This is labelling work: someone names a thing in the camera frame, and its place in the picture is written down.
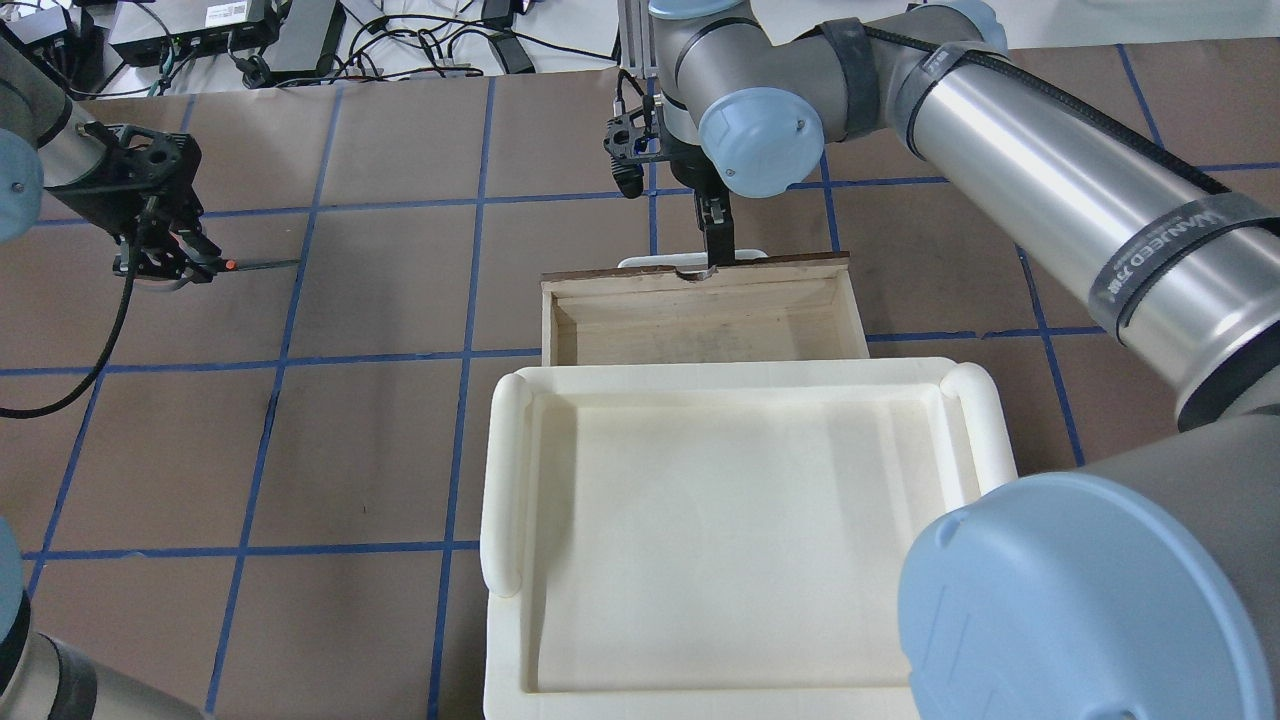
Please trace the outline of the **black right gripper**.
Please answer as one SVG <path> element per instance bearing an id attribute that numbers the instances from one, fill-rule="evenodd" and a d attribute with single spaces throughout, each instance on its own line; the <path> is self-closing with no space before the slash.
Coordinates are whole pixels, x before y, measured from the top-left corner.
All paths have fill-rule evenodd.
<path id="1" fill-rule="evenodd" d="M 672 177 L 698 193 L 698 224 L 703 234 L 707 265 L 732 266 L 737 263 L 733 214 L 724 182 L 701 146 L 692 114 L 664 95 L 655 96 L 655 123 L 660 155 Z"/>

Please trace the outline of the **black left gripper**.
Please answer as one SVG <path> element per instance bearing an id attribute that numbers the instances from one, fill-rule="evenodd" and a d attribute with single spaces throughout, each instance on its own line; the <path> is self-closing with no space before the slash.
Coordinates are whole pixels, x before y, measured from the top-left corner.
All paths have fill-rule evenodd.
<path id="1" fill-rule="evenodd" d="M 87 176 L 60 187 L 60 201 L 115 234 L 115 275 L 133 272 L 152 284 L 186 284 L 191 275 L 223 272 L 221 250 L 204 231 L 204 206 L 193 188 L 204 159 L 195 136 L 102 122 L 90 122 L 81 135 L 105 154 Z M 148 219 L 166 222 L 173 237 L 137 246 L 123 236 Z"/>

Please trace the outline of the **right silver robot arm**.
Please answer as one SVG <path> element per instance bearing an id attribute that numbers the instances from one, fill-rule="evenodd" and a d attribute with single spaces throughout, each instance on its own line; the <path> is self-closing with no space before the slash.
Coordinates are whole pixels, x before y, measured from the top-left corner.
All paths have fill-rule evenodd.
<path id="1" fill-rule="evenodd" d="M 650 1 L 657 94 L 605 128 L 666 161 L 709 265 L 732 195 L 891 129 L 1178 392 L 1179 432 L 1023 477 L 915 539 L 899 634 L 923 719 L 1277 716 L 1277 214 L 1007 58 L 982 1 L 776 45 L 745 1 Z"/>

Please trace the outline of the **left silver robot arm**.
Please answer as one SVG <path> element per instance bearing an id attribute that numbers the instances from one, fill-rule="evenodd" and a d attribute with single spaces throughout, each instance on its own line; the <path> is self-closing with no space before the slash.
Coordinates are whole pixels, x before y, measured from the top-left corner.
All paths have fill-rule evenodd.
<path id="1" fill-rule="evenodd" d="M 209 283 L 236 261 L 207 237 L 191 135 L 106 124 L 35 63 L 1 44 L 3 241 L 35 225 L 49 195 L 118 246 L 113 270 L 172 287 Z"/>

